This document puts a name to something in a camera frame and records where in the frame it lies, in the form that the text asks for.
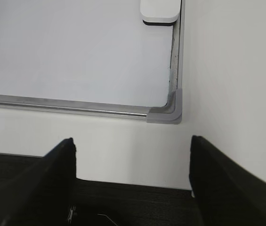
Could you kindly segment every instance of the gray corner piece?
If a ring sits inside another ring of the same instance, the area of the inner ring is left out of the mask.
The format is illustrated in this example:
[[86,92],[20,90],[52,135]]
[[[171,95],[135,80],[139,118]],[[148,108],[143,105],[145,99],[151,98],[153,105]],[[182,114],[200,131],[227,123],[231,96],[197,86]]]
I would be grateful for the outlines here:
[[148,123],[180,124],[182,121],[182,89],[177,89],[169,96],[164,107],[153,107],[146,117]]

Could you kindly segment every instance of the black surface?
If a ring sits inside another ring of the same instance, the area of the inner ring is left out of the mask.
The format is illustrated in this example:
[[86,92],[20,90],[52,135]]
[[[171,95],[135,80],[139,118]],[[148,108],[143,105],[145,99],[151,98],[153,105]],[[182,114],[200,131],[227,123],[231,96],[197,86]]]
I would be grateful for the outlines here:
[[143,23],[145,25],[147,25],[147,26],[166,26],[166,27],[170,27],[170,26],[175,25],[176,21],[172,22],[172,23],[151,23],[151,22],[143,21]]
[[208,226],[266,226],[266,183],[202,137],[191,146],[190,181]]
[[[0,155],[0,185],[37,160]],[[190,192],[77,179],[72,202],[84,210],[98,210],[121,219],[127,226],[201,226],[199,209]]]
[[76,178],[75,152],[73,140],[66,139],[0,186],[0,226],[65,225]]

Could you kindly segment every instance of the wall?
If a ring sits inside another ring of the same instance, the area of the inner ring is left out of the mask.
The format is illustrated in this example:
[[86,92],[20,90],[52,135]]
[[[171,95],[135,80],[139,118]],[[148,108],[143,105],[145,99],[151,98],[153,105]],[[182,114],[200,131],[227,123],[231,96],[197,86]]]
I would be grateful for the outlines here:
[[266,181],[266,1],[186,1],[183,86],[177,126],[0,109],[0,152],[44,155],[73,137],[79,178],[190,188],[197,134]]

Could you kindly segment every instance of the whiteboard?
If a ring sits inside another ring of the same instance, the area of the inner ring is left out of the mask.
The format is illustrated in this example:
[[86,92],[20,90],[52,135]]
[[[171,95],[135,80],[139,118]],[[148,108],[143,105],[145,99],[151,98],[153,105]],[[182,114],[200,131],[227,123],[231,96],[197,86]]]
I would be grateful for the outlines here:
[[172,30],[139,0],[0,0],[0,94],[164,106]]

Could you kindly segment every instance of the whiteboard eraser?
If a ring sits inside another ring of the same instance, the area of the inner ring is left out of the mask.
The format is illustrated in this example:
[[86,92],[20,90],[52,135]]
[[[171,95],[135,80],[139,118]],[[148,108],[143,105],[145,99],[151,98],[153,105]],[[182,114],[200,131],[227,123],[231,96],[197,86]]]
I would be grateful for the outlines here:
[[147,25],[173,25],[179,18],[181,0],[141,0],[140,12]]

